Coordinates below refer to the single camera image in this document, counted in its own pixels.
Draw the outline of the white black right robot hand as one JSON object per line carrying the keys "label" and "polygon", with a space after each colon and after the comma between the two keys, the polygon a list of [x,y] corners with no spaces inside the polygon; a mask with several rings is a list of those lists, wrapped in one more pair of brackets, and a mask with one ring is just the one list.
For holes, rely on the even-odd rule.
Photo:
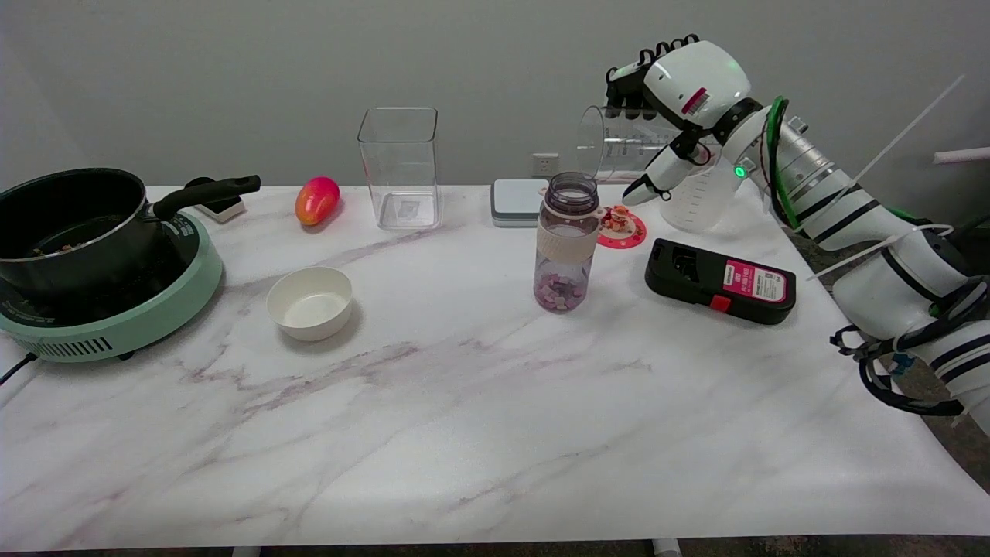
{"label": "white black right robot hand", "polygon": [[720,46],[689,34],[643,49],[636,63],[606,73],[607,118],[661,117],[679,131],[623,191],[623,204],[636,206],[661,198],[712,154],[703,138],[719,145],[763,105],[750,96],[752,84],[735,57]]}

